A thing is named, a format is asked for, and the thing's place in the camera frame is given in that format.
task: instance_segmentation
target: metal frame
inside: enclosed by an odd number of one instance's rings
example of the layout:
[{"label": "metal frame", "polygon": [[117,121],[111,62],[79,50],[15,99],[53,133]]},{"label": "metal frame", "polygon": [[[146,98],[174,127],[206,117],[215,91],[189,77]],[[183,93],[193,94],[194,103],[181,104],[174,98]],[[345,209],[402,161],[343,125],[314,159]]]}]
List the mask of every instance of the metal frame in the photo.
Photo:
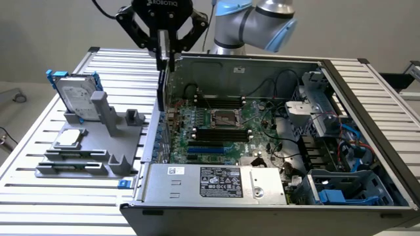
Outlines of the metal frame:
[{"label": "metal frame", "polygon": [[[390,144],[401,138],[409,138],[409,136],[402,136],[406,132],[399,129],[401,126],[387,126],[383,122],[402,124],[411,118],[403,113],[393,113],[391,108],[387,107],[383,108],[389,112],[379,113],[370,106],[371,104],[387,105],[383,103],[393,101],[387,89],[378,85],[370,70],[355,59],[330,60]],[[107,101],[115,109],[135,108],[139,112],[150,113],[155,100],[158,72],[154,60],[149,58],[145,51],[99,49],[97,52],[89,52],[74,73],[87,74],[93,71],[101,74],[103,90],[109,94]],[[379,99],[369,97],[369,94],[375,94]],[[130,198],[133,190],[115,189],[117,180],[34,178],[34,166],[42,159],[41,154],[53,142],[63,124],[62,110],[63,105],[54,96],[0,167],[0,235],[131,236],[134,232],[119,214],[115,202],[119,203]],[[395,135],[390,127],[399,130],[401,135]],[[139,158],[146,130],[145,125],[134,160],[134,168],[139,172],[143,171]],[[418,177],[420,160],[403,156],[399,149],[397,153]],[[420,225],[407,230],[420,231]],[[393,234],[402,235],[402,232],[383,232],[379,235]]]}]

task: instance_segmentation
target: motherboard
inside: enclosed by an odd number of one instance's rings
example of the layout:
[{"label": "motherboard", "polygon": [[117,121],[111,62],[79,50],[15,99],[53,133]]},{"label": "motherboard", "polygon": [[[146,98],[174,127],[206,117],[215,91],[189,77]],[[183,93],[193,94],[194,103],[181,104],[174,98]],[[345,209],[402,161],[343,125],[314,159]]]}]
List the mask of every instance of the motherboard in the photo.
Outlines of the motherboard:
[{"label": "motherboard", "polygon": [[171,126],[170,163],[211,165],[261,165],[278,167],[271,155],[279,143],[273,103],[250,101],[178,100],[167,111]]}]

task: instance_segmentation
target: power supply label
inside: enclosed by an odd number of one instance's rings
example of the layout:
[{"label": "power supply label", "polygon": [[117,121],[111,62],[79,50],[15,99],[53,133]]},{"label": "power supply label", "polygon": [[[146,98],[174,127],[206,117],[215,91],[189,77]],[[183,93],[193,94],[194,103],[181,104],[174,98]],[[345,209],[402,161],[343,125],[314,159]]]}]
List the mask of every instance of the power supply label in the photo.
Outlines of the power supply label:
[{"label": "power supply label", "polygon": [[201,167],[199,195],[203,198],[242,198],[241,169]]}]

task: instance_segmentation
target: white wall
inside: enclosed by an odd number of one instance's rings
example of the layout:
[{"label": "white wall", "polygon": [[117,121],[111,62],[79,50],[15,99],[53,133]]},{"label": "white wall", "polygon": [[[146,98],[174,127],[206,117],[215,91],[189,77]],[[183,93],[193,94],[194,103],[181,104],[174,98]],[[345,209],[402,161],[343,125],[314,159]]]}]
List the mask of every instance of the white wall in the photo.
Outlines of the white wall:
[{"label": "white wall", "polygon": [[[129,3],[97,1],[107,13]],[[210,0],[193,2],[198,11],[210,13]],[[398,72],[409,60],[420,59],[418,0],[294,0],[293,4],[298,24],[278,54],[367,58],[382,72]],[[2,81],[45,82],[45,70],[70,71],[89,46],[134,48],[118,24],[89,0],[0,0],[0,6]],[[202,37],[193,51],[201,50],[201,43]],[[247,53],[266,52],[247,47]]]}]

